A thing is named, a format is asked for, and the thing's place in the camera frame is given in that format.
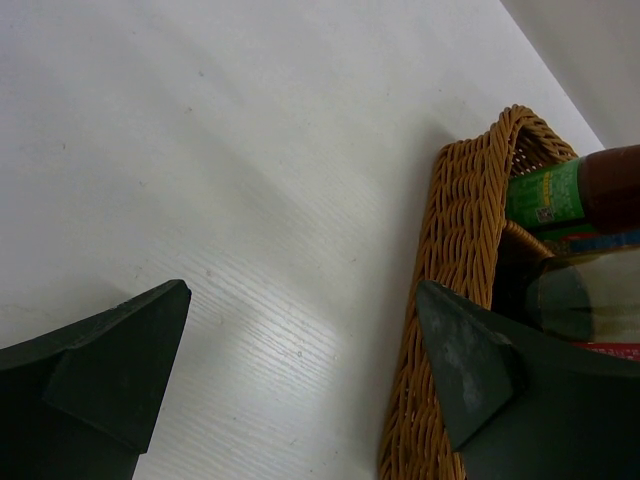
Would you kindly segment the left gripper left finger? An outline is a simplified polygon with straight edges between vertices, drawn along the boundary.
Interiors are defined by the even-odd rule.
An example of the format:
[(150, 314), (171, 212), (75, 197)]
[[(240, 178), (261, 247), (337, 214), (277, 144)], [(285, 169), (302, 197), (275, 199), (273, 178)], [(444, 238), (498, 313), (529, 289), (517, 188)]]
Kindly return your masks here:
[(130, 479), (148, 451), (191, 291), (174, 279), (1, 351), (4, 479)]

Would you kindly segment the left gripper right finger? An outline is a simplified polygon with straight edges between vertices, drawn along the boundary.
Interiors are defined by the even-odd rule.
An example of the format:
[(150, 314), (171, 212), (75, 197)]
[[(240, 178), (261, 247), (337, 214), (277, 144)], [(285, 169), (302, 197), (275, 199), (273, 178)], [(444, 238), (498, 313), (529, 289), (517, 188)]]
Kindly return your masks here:
[(636, 479), (639, 365), (548, 337), (434, 282), (416, 308), (471, 479)]

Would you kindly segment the tall dark soy sauce bottle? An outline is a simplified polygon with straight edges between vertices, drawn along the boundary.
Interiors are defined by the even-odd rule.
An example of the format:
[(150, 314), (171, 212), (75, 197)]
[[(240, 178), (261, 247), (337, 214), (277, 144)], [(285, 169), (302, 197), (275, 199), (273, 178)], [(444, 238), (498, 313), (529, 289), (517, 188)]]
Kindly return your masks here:
[(639, 359), (639, 248), (544, 260), (522, 308), (544, 333), (598, 353)]

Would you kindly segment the red sauce bottle green label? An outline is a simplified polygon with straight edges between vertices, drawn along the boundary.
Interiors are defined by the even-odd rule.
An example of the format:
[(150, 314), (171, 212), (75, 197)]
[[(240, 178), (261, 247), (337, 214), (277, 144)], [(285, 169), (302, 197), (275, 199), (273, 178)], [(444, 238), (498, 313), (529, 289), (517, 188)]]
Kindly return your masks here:
[(639, 228), (639, 147), (607, 149), (510, 180), (505, 217), (540, 240)]

